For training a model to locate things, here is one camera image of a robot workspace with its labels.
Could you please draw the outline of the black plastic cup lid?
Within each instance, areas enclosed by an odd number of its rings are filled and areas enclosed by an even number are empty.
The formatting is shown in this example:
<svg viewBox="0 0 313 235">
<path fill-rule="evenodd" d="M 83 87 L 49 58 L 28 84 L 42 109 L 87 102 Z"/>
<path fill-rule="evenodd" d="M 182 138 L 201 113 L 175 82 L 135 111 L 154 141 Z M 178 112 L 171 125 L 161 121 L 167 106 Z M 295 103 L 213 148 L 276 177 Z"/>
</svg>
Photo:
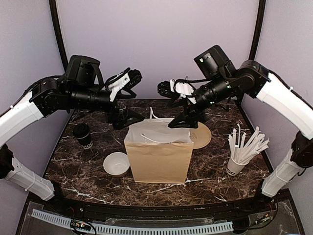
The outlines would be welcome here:
<svg viewBox="0 0 313 235">
<path fill-rule="evenodd" d="M 75 125 L 72 132 L 75 138 L 81 139 L 81 138 L 85 138 L 89 134 L 90 128 L 87 124 L 80 123 L 80 124 Z"/>
</svg>

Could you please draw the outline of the brown paper bag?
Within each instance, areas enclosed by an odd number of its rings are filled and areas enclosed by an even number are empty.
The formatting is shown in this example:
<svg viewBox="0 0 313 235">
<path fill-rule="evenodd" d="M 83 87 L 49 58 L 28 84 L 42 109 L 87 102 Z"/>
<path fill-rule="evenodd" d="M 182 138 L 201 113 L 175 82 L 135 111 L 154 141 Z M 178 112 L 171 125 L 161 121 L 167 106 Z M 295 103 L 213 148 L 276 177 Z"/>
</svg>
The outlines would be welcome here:
<svg viewBox="0 0 313 235">
<path fill-rule="evenodd" d="M 134 180 L 140 183 L 183 184 L 194 143 L 188 128 L 169 128 L 171 118 L 149 118 L 132 124 L 124 144 Z"/>
</svg>

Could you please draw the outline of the black paper coffee cup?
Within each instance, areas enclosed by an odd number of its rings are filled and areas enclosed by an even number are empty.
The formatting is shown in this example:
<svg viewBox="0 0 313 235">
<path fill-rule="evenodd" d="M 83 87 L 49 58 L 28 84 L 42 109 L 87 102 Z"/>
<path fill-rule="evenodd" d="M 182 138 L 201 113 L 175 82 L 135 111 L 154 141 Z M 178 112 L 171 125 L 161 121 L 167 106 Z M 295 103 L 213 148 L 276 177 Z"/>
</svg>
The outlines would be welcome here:
<svg viewBox="0 0 313 235">
<path fill-rule="evenodd" d="M 93 146 L 90 127 L 85 123 L 75 125 L 73 135 L 84 149 L 90 149 Z"/>
</svg>

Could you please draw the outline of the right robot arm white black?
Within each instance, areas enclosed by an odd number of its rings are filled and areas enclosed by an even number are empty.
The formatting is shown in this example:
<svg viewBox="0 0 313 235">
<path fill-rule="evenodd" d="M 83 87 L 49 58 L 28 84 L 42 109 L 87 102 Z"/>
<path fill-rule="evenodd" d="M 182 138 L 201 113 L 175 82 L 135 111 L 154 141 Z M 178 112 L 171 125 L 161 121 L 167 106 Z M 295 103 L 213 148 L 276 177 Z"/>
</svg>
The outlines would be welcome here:
<svg viewBox="0 0 313 235">
<path fill-rule="evenodd" d="M 169 123 L 169 128 L 197 128 L 201 113 L 230 97 L 247 94 L 269 105 L 298 128 L 287 156 L 263 181 L 261 193 L 250 200 L 250 209 L 261 212 L 268 197 L 277 192 L 303 169 L 313 165 L 313 108 L 273 71 L 254 60 L 236 69 L 219 45 L 194 61 L 209 81 L 198 89 L 184 79 L 170 81 L 171 92 L 188 100 L 184 111 Z"/>
</svg>

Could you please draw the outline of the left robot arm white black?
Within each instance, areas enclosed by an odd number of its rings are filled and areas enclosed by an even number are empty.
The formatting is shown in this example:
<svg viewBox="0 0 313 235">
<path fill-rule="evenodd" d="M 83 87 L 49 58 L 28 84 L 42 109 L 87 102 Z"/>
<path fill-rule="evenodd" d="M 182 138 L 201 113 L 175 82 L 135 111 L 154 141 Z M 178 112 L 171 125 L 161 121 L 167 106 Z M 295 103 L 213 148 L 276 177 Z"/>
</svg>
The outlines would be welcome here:
<svg viewBox="0 0 313 235">
<path fill-rule="evenodd" d="M 100 61 L 82 55 L 70 58 L 65 73 L 42 78 L 28 87 L 19 100 L 0 116 L 0 177 L 13 182 L 44 201 L 58 213 L 66 213 L 69 203 L 59 185 L 44 179 L 14 157 L 7 142 L 29 125 L 58 110 L 99 110 L 115 130 L 141 122 L 144 117 L 118 107 L 119 99 L 132 99 L 132 88 L 142 79 L 138 70 L 126 68 L 103 80 Z"/>
</svg>

